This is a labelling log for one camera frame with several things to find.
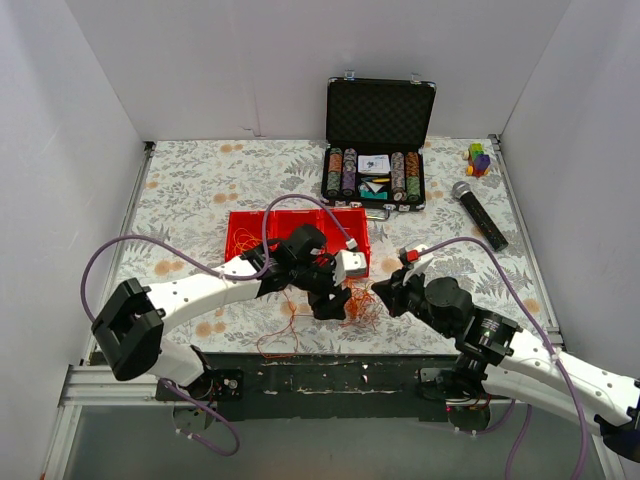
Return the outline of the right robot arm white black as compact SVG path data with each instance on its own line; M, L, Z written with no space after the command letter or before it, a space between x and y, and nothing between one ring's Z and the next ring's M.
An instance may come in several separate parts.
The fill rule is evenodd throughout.
M485 391L584 422L610 450L638 461L638 380L548 350L517 322L475 305L451 277L427 281L398 270L372 289L390 315L409 313L453 340L459 357L452 383L460 395Z

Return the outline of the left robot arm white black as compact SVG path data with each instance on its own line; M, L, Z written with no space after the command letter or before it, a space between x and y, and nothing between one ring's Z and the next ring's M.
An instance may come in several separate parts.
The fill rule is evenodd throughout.
M96 316L92 332L117 380L151 374L200 400L212 390L212 369L197 347L171 341L171 330L289 286L307 293L316 319L343 320L351 297L345 282L366 269L354 239L331 254L325 235L304 224L285 239L267 240L195 275L147 286L136 278L121 282Z

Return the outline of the orange rubber band tangle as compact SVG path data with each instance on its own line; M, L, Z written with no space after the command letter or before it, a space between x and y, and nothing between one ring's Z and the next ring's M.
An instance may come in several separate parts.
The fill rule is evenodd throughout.
M351 297L345 304L346 318L341 321L341 326L375 331L382 305L372 290L373 283L362 279L348 279L346 286L351 291Z

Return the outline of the red plastic compartment bin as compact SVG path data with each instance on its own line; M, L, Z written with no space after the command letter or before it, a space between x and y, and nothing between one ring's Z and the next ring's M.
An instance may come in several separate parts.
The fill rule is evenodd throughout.
M362 209L332 209L332 213L344 228L349 237L354 238L358 245L358 251L366 255L368 272L363 278L369 277L369 264L371 247L368 237L368 225L365 212ZM235 229L246 228L252 233L263 237L262 221L263 211L232 211L227 225L226 250L229 237ZM275 210L269 213L267 221L267 239L287 238L297 227L310 224L320 230L326 237L324 251L335 256L340 250L346 248L346 240L336 223L329 214L322 209L303 210Z

